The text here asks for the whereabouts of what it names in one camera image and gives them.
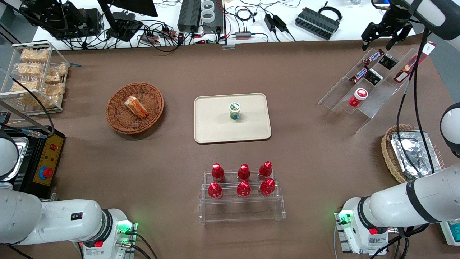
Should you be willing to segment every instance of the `clear acrylic shelf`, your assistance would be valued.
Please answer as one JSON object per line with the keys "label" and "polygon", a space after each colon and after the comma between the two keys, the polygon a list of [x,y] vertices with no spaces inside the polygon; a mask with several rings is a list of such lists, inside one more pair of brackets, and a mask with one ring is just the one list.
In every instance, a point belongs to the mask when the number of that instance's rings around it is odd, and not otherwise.
{"label": "clear acrylic shelf", "polygon": [[250,169],[251,194],[246,198],[240,198],[236,194],[236,187],[239,182],[237,179],[238,170],[225,172],[225,183],[220,183],[223,197],[221,199],[211,199],[207,193],[209,184],[213,182],[210,171],[203,174],[203,184],[201,185],[199,203],[199,222],[238,222],[250,220],[275,219],[276,221],[286,218],[284,209],[284,199],[276,181],[275,191],[269,196],[261,196],[259,187],[262,183],[257,180],[258,169]]}
{"label": "clear acrylic shelf", "polygon": [[[414,48],[410,49],[405,55],[400,54],[396,50],[392,49],[386,53],[396,58],[399,62],[394,67],[392,67],[391,70],[385,68],[382,64],[379,63],[379,60],[381,59],[380,57],[378,60],[367,66],[370,69],[374,69],[383,77],[380,82],[378,82],[376,85],[373,85],[365,78],[362,78],[360,81],[358,81],[358,83],[353,85],[349,79],[356,75],[361,69],[363,69],[364,64],[362,60],[368,58],[376,52],[377,50],[373,48],[369,50],[356,63],[356,65],[342,79],[340,79],[334,85],[334,87],[332,87],[332,89],[329,90],[329,92],[324,95],[324,97],[321,98],[321,100],[318,102],[318,104],[323,104],[332,111],[336,111],[341,108],[348,114],[353,114],[356,110],[359,110],[361,113],[366,115],[368,117],[367,120],[356,132],[366,126],[367,123],[369,123],[380,111],[383,105],[391,98],[391,96],[393,96],[408,80],[407,77],[401,83],[398,83],[393,80],[393,78],[407,64],[407,62],[417,54],[417,51]],[[369,95],[367,99],[359,103],[357,107],[352,107],[348,104],[348,99],[358,88],[366,89]]]}

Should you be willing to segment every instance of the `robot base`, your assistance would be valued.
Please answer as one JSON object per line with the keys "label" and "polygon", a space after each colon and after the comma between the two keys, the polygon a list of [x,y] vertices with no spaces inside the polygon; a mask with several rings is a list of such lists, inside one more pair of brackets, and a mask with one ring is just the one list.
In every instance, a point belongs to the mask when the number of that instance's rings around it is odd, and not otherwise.
{"label": "robot base", "polygon": [[134,251],[130,248],[116,247],[116,241],[129,241],[133,244],[133,236],[119,233],[121,230],[137,232],[137,224],[131,223],[119,209],[109,209],[113,218],[112,230],[102,247],[86,247],[82,245],[84,259],[133,259]]}
{"label": "robot base", "polygon": [[[339,223],[342,220],[348,221],[345,225],[339,225],[339,232],[343,230],[344,236],[340,236],[341,242],[347,241],[349,248],[353,253],[374,255],[377,250],[388,242],[388,231],[383,234],[371,235],[369,230],[364,227],[358,216],[358,202],[361,198],[349,199],[339,214],[336,214],[336,219]],[[385,255],[386,249],[379,253]]]}

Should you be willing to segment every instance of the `white table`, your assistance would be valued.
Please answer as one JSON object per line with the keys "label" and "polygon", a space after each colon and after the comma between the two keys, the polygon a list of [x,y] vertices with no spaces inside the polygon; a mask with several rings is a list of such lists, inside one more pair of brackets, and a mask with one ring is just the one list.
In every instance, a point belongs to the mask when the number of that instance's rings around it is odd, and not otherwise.
{"label": "white table", "polygon": [[[100,6],[98,5],[97,1],[95,0],[71,0],[72,3],[77,7],[77,8],[97,8],[100,11]],[[256,0],[244,0],[246,3],[259,3],[259,1]],[[277,0],[266,0],[267,2],[276,2]],[[292,33],[294,38],[297,41],[323,41],[324,39],[298,27],[295,25],[295,19],[297,15],[299,15],[302,12],[302,8],[308,7],[312,10],[319,10],[324,5],[323,1],[311,1],[311,0],[300,0],[300,5],[298,7],[289,7],[281,4],[277,4],[271,7],[268,7],[267,10],[274,13],[275,15],[278,15],[286,24],[287,27],[289,28],[289,31]],[[288,2],[288,4],[291,5],[297,5],[299,3],[299,0],[291,0]],[[233,0],[230,3],[224,2],[224,6],[226,9],[229,10],[231,13],[235,13],[235,8],[231,8],[231,6],[246,6],[245,4],[241,3],[240,0]],[[340,26],[338,30],[335,32],[335,34],[331,37],[331,41],[343,41],[343,40],[360,40],[361,39],[361,34],[363,33],[364,29],[366,29],[367,25],[370,22],[374,22],[378,24],[383,16],[383,12],[375,9],[369,0],[364,0],[360,5],[354,6],[352,5],[349,1],[347,0],[329,0],[328,1],[328,6],[332,6],[337,8],[341,13],[342,13],[342,20],[340,22]],[[180,13],[180,7],[181,3],[178,3],[176,6],[166,6],[166,5],[155,5],[157,12],[158,12],[158,17],[149,17],[149,16],[140,16],[139,14],[136,14],[136,20],[158,20],[165,22],[166,24],[172,26],[177,30],[177,21]],[[255,11],[256,7],[250,7],[251,10]],[[112,12],[121,12],[122,9],[118,7],[111,7],[110,10]],[[337,19],[337,15],[332,12],[332,11],[324,11],[322,12],[325,16],[328,16],[332,19]],[[240,16],[241,17],[247,17],[248,12],[241,12]],[[269,32],[266,25],[265,25],[265,12],[259,8],[258,13],[255,16],[255,22],[252,22],[252,19],[248,21],[247,24],[247,30],[249,30],[251,33],[265,33],[269,36],[269,42],[277,42],[275,35],[273,32]],[[107,29],[109,27],[109,23],[107,22],[107,19],[105,19],[105,16],[103,17],[104,25],[105,28]],[[155,22],[153,21],[143,21],[145,25],[151,25]],[[232,15],[227,15],[227,33],[228,34],[233,34],[235,31],[238,31],[238,25],[237,22]],[[143,31],[138,31],[137,34],[131,39],[131,44],[133,47],[136,47],[138,44],[138,38],[137,35],[141,35]],[[412,30],[409,35],[414,35],[414,31]],[[280,41],[293,41],[291,36],[286,33],[286,32],[280,32],[277,31],[277,35]],[[209,40],[215,40],[215,35],[214,34],[208,34],[205,35],[204,37],[200,38],[199,40],[202,39],[209,39]],[[95,39],[95,36],[88,37],[87,42],[92,41]],[[54,39],[46,30],[42,28],[38,28],[37,32],[34,36],[34,41],[39,41],[39,40],[48,40],[51,42],[58,50],[68,50],[69,47],[66,46],[63,42],[58,41]],[[110,46],[114,44],[116,39],[112,38],[107,41],[107,44]],[[188,44],[190,41],[190,38],[186,39],[185,43]],[[254,42],[265,42],[266,37],[264,35],[257,35],[257,37],[252,37],[247,40],[236,40],[234,36],[232,36],[228,41],[227,44],[238,44],[238,43],[254,43]],[[105,45],[105,43],[98,44],[96,47],[102,48]],[[117,43],[117,48],[127,48],[130,47],[129,42],[124,42],[120,41]]]}

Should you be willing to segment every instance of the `snack rack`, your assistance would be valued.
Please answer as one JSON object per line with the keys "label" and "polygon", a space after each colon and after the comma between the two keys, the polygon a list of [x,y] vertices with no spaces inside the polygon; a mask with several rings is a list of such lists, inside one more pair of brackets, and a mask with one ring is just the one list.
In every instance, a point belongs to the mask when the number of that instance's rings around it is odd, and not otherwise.
{"label": "snack rack", "polygon": [[[70,67],[70,63],[65,59],[65,57],[48,41],[39,41],[39,42],[29,42],[29,43],[19,43],[12,45],[14,52],[13,56],[11,57],[10,65],[8,67],[8,73],[11,74],[13,77],[16,78],[18,81],[31,81],[37,80],[39,81],[39,88],[38,89],[31,89],[30,91],[34,93],[42,103],[44,103],[47,111],[49,113],[52,112],[62,112],[62,99],[63,94],[60,94],[54,100],[50,98],[50,96],[44,93],[45,89],[45,78],[48,75],[48,69],[51,65],[61,65],[66,64],[67,69]],[[42,64],[42,71],[39,76],[21,76],[13,74],[14,65],[16,63],[21,63],[23,61],[20,60],[21,54],[23,50],[30,49],[35,51],[43,51],[48,50],[48,59],[46,62],[28,62],[28,63],[40,63]],[[65,90],[65,83],[67,80],[67,73],[61,77],[61,83],[63,84],[63,89]],[[0,91],[0,101],[4,102],[5,104],[13,107],[14,109],[22,112],[27,116],[31,115],[40,115],[45,114],[43,108],[36,103],[33,99],[31,94],[29,94],[26,90],[21,91],[14,91],[11,92],[13,80],[11,80],[8,76],[5,77],[3,82],[1,91]],[[23,100],[34,100],[34,104],[30,104]]]}
{"label": "snack rack", "polygon": [[236,194],[236,187],[239,184],[237,179],[238,170],[225,172],[225,183],[219,183],[222,187],[223,197],[211,199],[207,193],[209,184],[213,182],[210,171],[203,174],[199,203],[199,222],[240,222],[250,220],[275,219],[276,221],[286,218],[284,209],[284,198],[276,180],[274,172],[271,174],[276,182],[275,191],[269,196],[259,195],[259,186],[262,183],[257,179],[258,169],[250,169],[251,194],[246,198],[239,198]]}
{"label": "snack rack", "polygon": [[[356,65],[340,80],[334,87],[318,102],[318,104],[323,104],[331,111],[337,111],[339,109],[346,111],[348,114],[353,114],[356,110],[364,114],[367,119],[356,131],[360,131],[364,126],[366,126],[383,105],[392,97],[409,77],[406,77],[400,83],[393,80],[397,73],[407,64],[407,62],[417,54],[417,50],[412,48],[406,54],[401,54],[396,50],[390,50],[385,53],[391,55],[392,57],[398,60],[398,63],[394,65],[390,70],[384,67],[379,63],[381,56],[374,62],[372,62],[367,67],[369,69],[375,70],[379,73],[383,79],[381,79],[376,85],[373,85],[366,78],[361,78],[358,83],[353,84],[349,81],[354,75],[356,75],[361,69],[363,69],[364,64],[363,59],[366,59],[372,56],[377,52],[376,49],[369,50],[357,63]],[[359,103],[357,107],[352,107],[348,104],[348,99],[353,96],[354,92],[358,88],[364,88],[368,92],[368,97],[366,100]]]}

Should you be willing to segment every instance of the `white lid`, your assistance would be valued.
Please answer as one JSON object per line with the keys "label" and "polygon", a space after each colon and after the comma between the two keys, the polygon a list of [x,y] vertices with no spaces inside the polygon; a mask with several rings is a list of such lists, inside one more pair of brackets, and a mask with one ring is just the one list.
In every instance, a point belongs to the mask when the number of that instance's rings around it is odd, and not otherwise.
{"label": "white lid", "polygon": [[230,113],[232,113],[232,114],[237,114],[237,113],[240,112],[241,106],[240,106],[240,104],[237,103],[237,102],[232,102],[232,103],[230,103],[230,105],[229,105],[229,110],[230,110]]}
{"label": "white lid", "polygon": [[355,98],[356,99],[362,101],[362,100],[365,100],[367,97],[368,97],[368,92],[366,91],[366,89],[363,89],[363,88],[356,89],[356,91],[355,91]]}

